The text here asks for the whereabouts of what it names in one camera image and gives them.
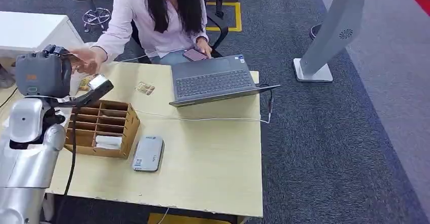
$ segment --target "white table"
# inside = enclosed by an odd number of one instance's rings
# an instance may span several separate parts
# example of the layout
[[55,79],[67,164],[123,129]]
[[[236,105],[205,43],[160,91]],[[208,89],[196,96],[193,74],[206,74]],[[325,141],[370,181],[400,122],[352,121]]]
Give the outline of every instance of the white table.
[[[259,119],[259,95],[177,109],[168,104],[174,97],[170,66],[113,63],[102,73],[115,86],[103,99],[131,103],[141,120],[138,135],[164,139],[161,166],[154,173],[133,171],[136,144],[128,160],[78,154],[70,195],[232,214],[240,222],[248,216],[263,216],[260,122],[188,122],[139,112],[181,118]],[[251,74],[257,83],[258,72]],[[134,89],[140,81],[155,86],[150,96]],[[0,92],[0,101],[10,91]],[[0,108],[0,120],[20,97],[17,93]],[[63,194],[70,163],[71,153],[63,149],[48,193]]]
[[0,12],[0,58],[41,51],[49,44],[84,44],[66,15]]

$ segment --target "cardboard organizer box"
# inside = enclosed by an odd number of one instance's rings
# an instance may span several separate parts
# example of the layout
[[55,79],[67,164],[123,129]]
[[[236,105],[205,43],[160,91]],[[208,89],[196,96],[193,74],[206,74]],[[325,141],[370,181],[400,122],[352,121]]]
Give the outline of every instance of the cardboard organizer box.
[[[67,127],[64,147],[69,151],[73,149],[73,118],[77,108],[71,111],[70,121]],[[99,100],[92,105],[82,107],[76,118],[76,153],[127,159],[140,120],[131,104],[115,101]],[[97,135],[121,136],[121,148],[111,150],[95,147]]]

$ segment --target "gray stand base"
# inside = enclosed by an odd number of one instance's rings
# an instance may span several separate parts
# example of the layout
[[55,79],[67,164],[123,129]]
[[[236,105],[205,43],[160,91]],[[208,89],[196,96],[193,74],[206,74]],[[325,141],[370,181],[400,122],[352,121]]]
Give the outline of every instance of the gray stand base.
[[330,72],[329,66],[325,64],[315,74],[303,74],[302,67],[300,66],[300,58],[295,58],[293,61],[294,70],[296,71],[296,78],[301,82],[333,82],[333,76]]

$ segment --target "laptop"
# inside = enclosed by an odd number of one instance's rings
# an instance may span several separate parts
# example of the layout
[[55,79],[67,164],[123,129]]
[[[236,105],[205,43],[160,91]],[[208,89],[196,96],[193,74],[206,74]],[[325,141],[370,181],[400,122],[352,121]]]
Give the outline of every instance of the laptop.
[[243,55],[171,66],[175,107],[256,95],[280,85],[257,87]]

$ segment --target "dark carpet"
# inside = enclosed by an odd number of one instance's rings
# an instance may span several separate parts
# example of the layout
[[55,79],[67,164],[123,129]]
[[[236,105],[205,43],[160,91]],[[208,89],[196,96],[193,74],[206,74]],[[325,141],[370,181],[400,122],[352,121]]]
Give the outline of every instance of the dark carpet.
[[[112,7],[112,0],[95,2]],[[283,85],[274,91],[272,123],[262,126],[264,219],[251,223],[428,223],[348,54],[329,63],[332,84],[295,79],[292,60],[309,46],[308,28],[324,17],[321,0],[241,5],[243,32],[230,33],[219,51],[243,53],[262,83]],[[83,32],[87,7],[72,0],[0,2],[2,11],[67,14],[86,42],[100,34]],[[123,58],[135,48],[128,44]],[[148,207],[68,198],[64,210],[62,223],[145,223]]]

